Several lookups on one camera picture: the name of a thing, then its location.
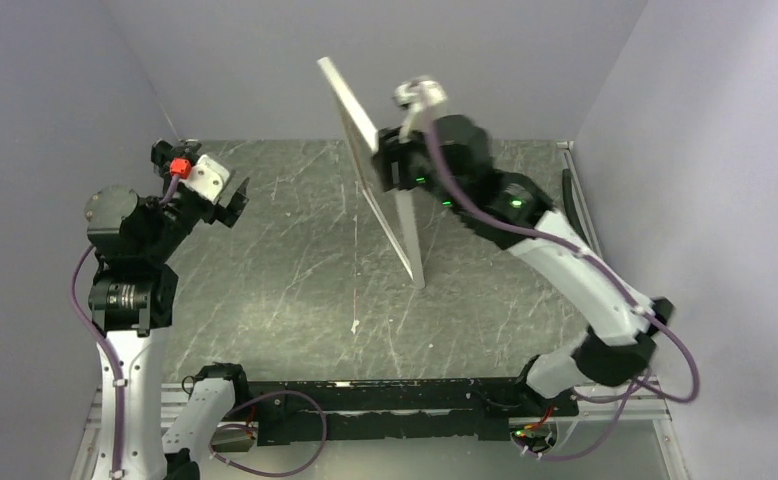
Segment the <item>white wooden picture frame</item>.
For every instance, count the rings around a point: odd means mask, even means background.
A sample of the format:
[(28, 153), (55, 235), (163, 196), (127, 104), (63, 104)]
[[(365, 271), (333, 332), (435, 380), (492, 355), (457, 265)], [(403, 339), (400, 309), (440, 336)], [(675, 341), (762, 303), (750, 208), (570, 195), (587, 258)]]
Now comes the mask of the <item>white wooden picture frame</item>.
[(416, 289), (425, 287), (415, 207), (409, 190), (385, 190), (372, 163), (378, 153), (378, 129), (333, 60), (317, 60), (335, 99), (348, 145), (356, 182), (367, 205)]

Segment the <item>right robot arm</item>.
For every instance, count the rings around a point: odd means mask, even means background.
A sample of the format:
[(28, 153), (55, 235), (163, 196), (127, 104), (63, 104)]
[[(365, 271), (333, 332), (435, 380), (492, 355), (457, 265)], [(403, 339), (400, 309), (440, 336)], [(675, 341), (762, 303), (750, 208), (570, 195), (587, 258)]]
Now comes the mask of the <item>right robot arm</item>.
[(523, 367), (514, 391), (519, 409), (537, 415), (579, 384), (615, 387), (645, 371), (656, 349), (653, 336), (658, 329), (644, 316), (653, 314), (666, 323), (672, 303), (635, 290), (623, 296), (625, 282), (598, 270), (599, 257), (553, 199), (530, 177), (495, 166), (489, 134), (471, 119), (448, 115), (437, 119), (435, 126), (449, 172), (469, 200), (497, 221), (536, 230), (538, 236), (496, 228), (465, 211), (442, 184), (420, 132), (402, 141), (400, 128), (378, 131), (372, 166), (381, 187), (419, 187), (433, 195), (476, 236), (541, 274), (588, 322), (578, 339), (532, 357)]

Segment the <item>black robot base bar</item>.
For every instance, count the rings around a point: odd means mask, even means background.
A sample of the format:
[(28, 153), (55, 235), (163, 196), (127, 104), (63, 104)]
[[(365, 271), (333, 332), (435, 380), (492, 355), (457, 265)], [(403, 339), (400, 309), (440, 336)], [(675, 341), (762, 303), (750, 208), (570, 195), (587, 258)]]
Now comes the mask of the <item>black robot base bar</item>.
[(505, 441), (541, 419), (575, 417), (568, 392), (533, 400), (510, 377), (353, 381), (240, 380), (229, 420), (251, 419), (262, 446), (471, 436)]

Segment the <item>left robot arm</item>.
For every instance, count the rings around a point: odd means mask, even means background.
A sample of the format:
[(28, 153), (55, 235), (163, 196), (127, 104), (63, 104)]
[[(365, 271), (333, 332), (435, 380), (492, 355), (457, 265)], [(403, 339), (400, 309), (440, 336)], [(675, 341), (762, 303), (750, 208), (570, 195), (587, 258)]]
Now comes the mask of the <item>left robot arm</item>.
[(234, 172), (196, 140), (151, 149), (160, 193), (113, 185), (88, 200), (87, 253), (97, 262), (86, 302), (74, 309), (93, 334), (101, 362), (101, 433), (97, 479), (197, 479), (199, 459), (225, 418), (251, 406), (246, 373), (216, 362), (192, 376), (176, 420), (162, 424), (165, 347), (178, 284), (169, 258), (199, 223), (235, 225), (246, 204), (239, 187), (221, 196)]

